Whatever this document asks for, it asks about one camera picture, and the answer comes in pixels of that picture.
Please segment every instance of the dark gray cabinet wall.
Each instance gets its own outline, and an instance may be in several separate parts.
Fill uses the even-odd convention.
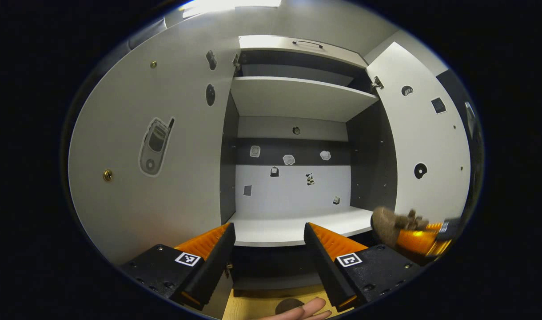
[[[346,122],[350,143],[350,205],[373,211],[395,209],[397,158],[393,135],[381,100]]]
[[[222,224],[235,213],[235,166],[237,164],[237,125],[239,113],[231,93],[228,96],[224,129],[222,133],[222,154],[220,156],[220,215]]]

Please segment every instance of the finger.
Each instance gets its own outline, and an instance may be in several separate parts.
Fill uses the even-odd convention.
[[[305,314],[303,314],[301,319],[306,319],[312,316],[318,310],[324,308],[325,305],[326,305],[326,301],[318,297],[308,301],[304,306],[302,306],[302,308],[305,310]]]
[[[259,320],[299,320],[303,319],[303,314],[305,314],[305,310],[302,307],[298,307],[280,314],[275,314],[275,316],[266,316]]]
[[[321,312],[319,314],[315,314],[314,316],[310,316],[310,318],[301,318],[304,320],[324,320],[328,318],[332,314],[332,311],[326,310],[325,312]]]

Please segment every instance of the screw hole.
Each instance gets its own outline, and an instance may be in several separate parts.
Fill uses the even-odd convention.
[[[372,291],[373,289],[376,289],[376,285],[367,284],[364,286],[364,291]]]

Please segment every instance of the open cabinet door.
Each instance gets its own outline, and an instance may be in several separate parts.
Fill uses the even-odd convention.
[[[366,71],[383,88],[397,157],[395,212],[439,223],[462,213],[470,154],[462,120],[447,91],[409,51],[392,43]]]
[[[234,10],[194,16],[123,57],[82,107],[68,155],[70,193],[111,263],[220,226],[222,130],[237,52]],[[209,316],[223,314],[226,281],[212,296],[219,305],[204,308]]]

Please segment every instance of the black sticker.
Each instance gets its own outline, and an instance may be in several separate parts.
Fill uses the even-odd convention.
[[[415,177],[417,179],[423,178],[423,175],[427,173],[427,166],[425,164],[417,164],[415,166],[415,169],[413,171],[413,174],[415,174]]]
[[[208,63],[210,63],[210,70],[216,69],[216,66],[218,65],[218,62],[216,61],[216,55],[212,52],[212,50],[208,51],[206,53],[206,60],[208,60]]]
[[[407,97],[411,93],[413,93],[413,88],[409,87],[409,85],[406,85],[405,87],[401,88],[401,94],[404,97]]]
[[[243,187],[243,195],[251,196],[251,186]]]
[[[443,103],[443,100],[441,100],[441,98],[431,100],[431,103],[433,104],[433,107],[435,108],[436,113],[447,111],[447,109],[445,108],[445,104]]]
[[[216,90],[213,85],[208,84],[208,87],[206,87],[206,102],[208,105],[212,106],[214,101],[216,101]]]
[[[271,168],[271,172],[270,172],[269,176],[279,176],[279,168],[277,168],[277,167]]]

